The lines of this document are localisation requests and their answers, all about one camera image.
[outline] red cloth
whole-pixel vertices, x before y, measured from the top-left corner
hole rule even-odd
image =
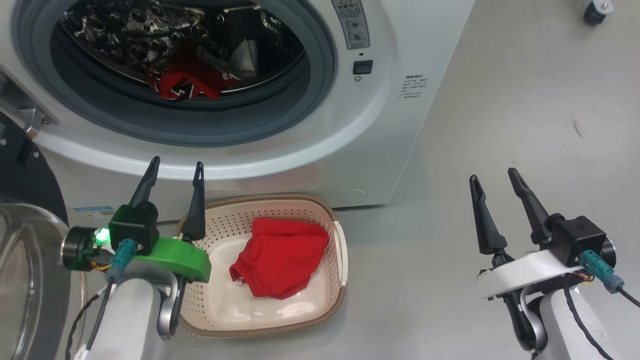
[[[165,69],[148,69],[147,81],[161,97],[177,100],[205,94],[217,99],[220,92],[238,80],[230,72],[198,59],[198,48],[189,42],[180,45]]]
[[[317,224],[257,218],[253,236],[229,268],[255,297],[286,299],[307,287],[329,235]]]

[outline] laundry basket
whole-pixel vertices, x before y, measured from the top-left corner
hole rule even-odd
[[[208,338],[269,336],[327,321],[342,304],[348,275],[346,242],[335,214],[319,199],[299,194],[241,197],[209,205],[205,218],[207,236],[194,245],[208,253],[211,277],[207,284],[187,285],[180,315],[187,331]],[[231,281],[229,267],[251,238],[255,218],[312,222],[329,234],[307,288],[288,299],[256,298],[247,285]]]

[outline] brown basket rim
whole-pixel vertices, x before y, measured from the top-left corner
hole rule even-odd
[[[249,195],[243,197],[234,197],[229,199],[223,199],[219,201],[215,201],[210,203],[205,207],[205,210],[221,208],[223,206],[242,204],[244,202],[255,202],[255,201],[270,201],[270,200],[301,200],[301,201],[309,201],[313,202],[319,206],[321,206],[330,216],[333,221],[336,221],[335,213],[333,209],[330,208],[327,204],[325,204],[322,200],[317,197],[301,194],[301,193],[282,193],[282,194],[267,194],[267,195]],[[176,228],[176,236],[180,236],[182,225],[186,220],[186,215],[182,217],[178,226]],[[308,329],[309,327],[313,327],[329,320],[340,308],[342,305],[342,301],[344,301],[344,296],[346,294],[347,287],[343,285],[340,287],[340,291],[338,293],[338,297],[335,300],[335,303],[327,312],[318,316],[315,319],[307,320],[300,323],[293,323],[290,325],[283,325],[277,327],[266,327],[264,329],[254,329],[254,330],[229,330],[229,331],[217,331],[217,330],[202,330],[197,327],[192,326],[187,320],[184,319],[182,314],[180,314],[180,325],[183,329],[187,330],[193,335],[199,336],[201,338],[258,338],[261,336],[272,336],[276,334],[282,334],[290,331],[300,331]]]

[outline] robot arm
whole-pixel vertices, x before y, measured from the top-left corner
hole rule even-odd
[[[180,239],[162,238],[156,227],[157,209],[149,196],[159,164],[158,157],[151,161],[131,201],[118,209],[109,227],[73,227],[65,237],[61,247],[65,267],[96,268],[105,271],[108,280],[92,335],[75,360],[168,359],[164,341],[175,334],[187,282],[209,281],[209,257],[191,244],[205,236],[204,166],[201,162],[196,166],[193,198]]]
[[[514,168],[509,178],[531,225],[540,251],[513,259],[486,206],[477,176],[470,178],[480,253],[493,255],[491,269],[477,276],[480,294],[502,299],[520,346],[544,360],[621,359],[606,330],[576,285],[597,277],[615,293],[624,282],[613,275],[615,249],[606,234],[586,217],[565,220],[548,215]],[[529,295],[539,294],[527,301]]]

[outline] black cable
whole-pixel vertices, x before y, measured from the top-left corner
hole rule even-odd
[[[598,352],[602,357],[604,357],[606,360],[613,360],[613,358],[607,354],[607,352],[600,346],[600,344],[598,344],[596,339],[593,338],[593,336],[591,335],[587,327],[584,326],[584,323],[582,322],[582,320],[580,319],[580,316],[578,315],[578,311],[575,309],[575,304],[573,303],[573,299],[571,298],[571,293],[569,291],[569,286],[570,286],[569,275],[564,275],[563,277],[564,277],[564,297],[566,297],[566,304],[569,305],[569,310],[573,314],[575,323],[578,324],[578,327],[580,328],[580,330],[584,332],[584,336],[587,337],[587,340],[589,340],[589,342],[593,345],[593,347],[595,347],[596,350],[598,350]]]
[[[76,332],[77,325],[80,322],[80,319],[82,319],[82,315],[87,311],[87,309],[89,309],[91,304],[94,301],[96,301],[99,297],[100,297],[100,293],[97,293],[92,298],[90,298],[89,301],[87,301],[86,304],[82,307],[82,309],[80,309],[80,312],[78,313],[78,316],[76,316],[76,319],[74,320],[73,325],[71,325],[71,331],[69,332],[69,337],[67,338],[67,351],[65,352],[65,360],[71,360],[71,346],[73,345],[73,342],[74,342],[73,337],[74,337],[74,333]]]
[[[102,318],[104,317],[104,311],[107,309],[107,303],[109,302],[109,295],[111,294],[111,288],[113,287],[115,279],[110,278],[107,282],[107,288],[104,291],[104,297],[102,298],[102,304],[100,305],[100,311],[98,312],[98,318],[95,320],[95,325],[93,326],[93,330],[91,331],[91,336],[89,336],[89,340],[86,342],[87,351],[91,350],[93,346],[93,342],[95,341],[95,337],[98,335],[98,329],[100,329],[100,323],[102,323]]]
[[[638,301],[633,296],[629,295],[625,290],[622,289],[622,286],[618,286],[616,290],[622,294],[622,296],[626,297],[629,301],[631,301],[635,306],[640,307],[640,301]]]

